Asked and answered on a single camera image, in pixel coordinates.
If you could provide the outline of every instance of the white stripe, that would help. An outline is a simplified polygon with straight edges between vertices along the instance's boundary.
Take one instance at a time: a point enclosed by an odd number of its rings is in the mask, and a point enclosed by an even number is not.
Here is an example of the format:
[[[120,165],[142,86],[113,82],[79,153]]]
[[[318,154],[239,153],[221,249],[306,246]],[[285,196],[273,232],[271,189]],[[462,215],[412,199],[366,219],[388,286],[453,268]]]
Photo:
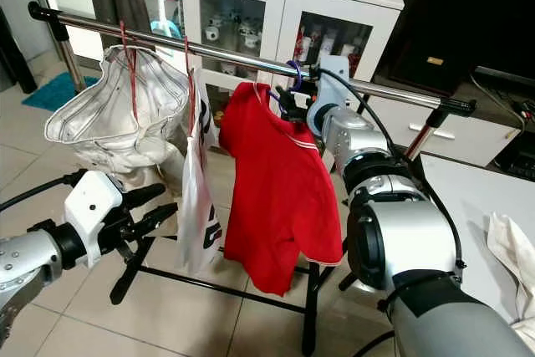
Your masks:
[[[303,141],[300,141],[300,140],[296,140],[295,138],[293,138],[291,135],[287,134],[287,133],[284,133],[286,134],[286,136],[292,140],[293,142],[295,142],[297,145],[299,145],[301,148],[309,148],[310,150],[318,150],[318,147],[315,145],[315,144],[312,144],[310,142],[303,142]]]
[[[318,263],[319,265],[323,265],[324,267],[338,267],[338,265],[340,265],[342,263],[342,260],[340,259],[337,263],[322,263],[320,261],[316,261],[315,259],[311,259],[311,258],[308,258],[305,256],[305,258],[307,259],[307,261],[309,261],[310,263]]]
[[[258,93],[258,89],[257,89],[257,83],[252,83],[252,88],[254,89],[254,93],[255,95],[257,96],[258,98],[258,102],[260,102],[260,104],[262,103],[262,99],[260,98],[260,94]],[[290,140],[292,140],[293,142],[295,142],[297,145],[299,145],[300,147],[302,148],[309,148],[310,150],[318,150],[318,147],[312,143],[312,142],[304,142],[304,141],[300,141],[300,140],[296,140],[295,138],[293,138],[290,134],[288,133],[284,133]]]
[[[252,88],[254,89],[254,93],[257,95],[258,102],[262,103],[262,99],[260,99],[260,94],[258,93],[258,90],[257,90],[257,83],[253,83]]]

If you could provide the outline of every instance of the drawer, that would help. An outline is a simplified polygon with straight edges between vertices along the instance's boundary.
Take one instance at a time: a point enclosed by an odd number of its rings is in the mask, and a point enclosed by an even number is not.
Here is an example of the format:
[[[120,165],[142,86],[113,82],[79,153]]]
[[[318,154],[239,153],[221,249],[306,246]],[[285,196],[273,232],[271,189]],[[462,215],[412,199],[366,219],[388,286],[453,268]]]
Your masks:
[[[389,99],[372,97],[369,105],[380,117],[397,145],[408,146],[431,110]],[[363,117],[373,122],[367,112]],[[486,166],[519,130],[490,121],[449,115],[423,151]]]

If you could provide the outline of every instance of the clothes rack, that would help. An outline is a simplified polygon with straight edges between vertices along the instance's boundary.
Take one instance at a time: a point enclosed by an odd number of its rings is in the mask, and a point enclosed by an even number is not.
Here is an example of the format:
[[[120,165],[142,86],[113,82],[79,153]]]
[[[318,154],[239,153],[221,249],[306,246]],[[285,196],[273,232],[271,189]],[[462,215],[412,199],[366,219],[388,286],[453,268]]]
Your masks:
[[[59,49],[64,57],[65,63],[67,64],[67,68],[73,79],[77,92],[85,89],[84,79],[76,63],[76,58],[69,42],[69,34],[67,33],[67,28],[65,26],[69,25],[72,27],[89,29],[97,33],[103,33],[118,38],[121,37],[120,27],[113,24],[102,23],[90,18],[83,18],[73,14],[64,13],[59,10],[42,8],[36,2],[31,2],[28,4],[28,11],[34,19],[45,21],[49,24],[54,38],[59,43]],[[125,30],[125,35],[140,45],[159,45],[181,51],[185,49],[184,42],[175,38],[168,38],[155,35],[153,33],[142,33],[130,29]],[[297,70],[294,67],[268,59],[247,56],[198,43],[188,43],[188,48],[192,54],[199,56],[224,60],[226,62],[238,64],[244,67],[286,75],[288,77],[296,77],[298,75]],[[301,70],[301,76],[304,79],[312,78],[310,72],[306,69]],[[349,82],[360,93],[366,95],[375,95],[413,105],[419,105],[433,110],[430,118],[426,121],[426,124],[423,126],[421,132],[409,147],[407,155],[411,159],[418,155],[421,147],[425,144],[425,141],[432,135],[433,131],[436,130],[436,128],[448,114],[469,115],[469,112],[474,110],[473,104],[456,99],[441,98],[426,94],[414,94],[400,89],[359,81],[356,79],[350,79]],[[171,240],[176,240],[176,237],[168,238]],[[273,300],[257,294],[247,293],[235,288],[225,287],[216,283],[209,283],[200,279],[190,278],[176,273],[170,273],[160,269],[143,266],[145,257],[150,251],[154,241],[154,237],[143,237],[137,241],[138,248],[136,252],[131,258],[129,258],[123,275],[118,279],[110,293],[112,304],[118,304],[123,300],[138,272],[149,273],[163,278],[169,278],[204,288],[210,288],[219,292],[248,298],[260,303],[266,303],[275,307],[301,313],[304,315],[302,351],[305,356],[310,356],[313,353],[316,339],[318,292],[331,272],[333,272],[333,267],[324,268],[323,271],[320,272],[319,265],[311,262],[308,264],[308,268],[295,268],[295,272],[308,275],[305,305],[300,306]],[[347,240],[344,240],[343,242],[343,251],[344,253],[347,251]]]

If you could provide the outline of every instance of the electronic device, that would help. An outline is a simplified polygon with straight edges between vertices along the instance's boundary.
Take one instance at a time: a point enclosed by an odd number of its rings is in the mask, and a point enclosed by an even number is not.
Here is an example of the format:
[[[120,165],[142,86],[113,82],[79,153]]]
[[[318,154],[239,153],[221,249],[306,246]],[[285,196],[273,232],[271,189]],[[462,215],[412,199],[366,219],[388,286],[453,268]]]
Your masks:
[[[500,152],[494,163],[502,171],[535,181],[535,134],[524,132]]]

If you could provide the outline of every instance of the white cloth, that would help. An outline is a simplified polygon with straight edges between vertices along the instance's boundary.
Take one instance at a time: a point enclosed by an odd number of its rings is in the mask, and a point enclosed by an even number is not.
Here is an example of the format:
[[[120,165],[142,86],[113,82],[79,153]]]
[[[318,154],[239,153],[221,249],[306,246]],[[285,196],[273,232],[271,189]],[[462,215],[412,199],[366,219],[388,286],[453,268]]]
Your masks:
[[[117,176],[126,190],[163,181],[168,189],[180,192],[182,153],[186,153],[181,119],[188,102],[187,77],[147,48],[128,49],[135,51],[137,120],[124,48],[112,46],[100,63],[100,80],[56,110],[45,125],[44,136],[69,145],[94,169]],[[178,195],[167,190],[137,208],[134,215],[142,217]],[[175,233],[176,217],[170,217],[152,234]]]
[[[491,215],[487,246],[518,281],[516,305],[520,320],[512,328],[535,352],[535,247],[510,217],[495,212]]]
[[[216,144],[216,133],[201,71],[193,73],[195,117],[182,176],[181,225],[178,229],[178,265],[187,264],[190,274],[205,268],[215,257],[222,228],[206,179],[206,151]]]

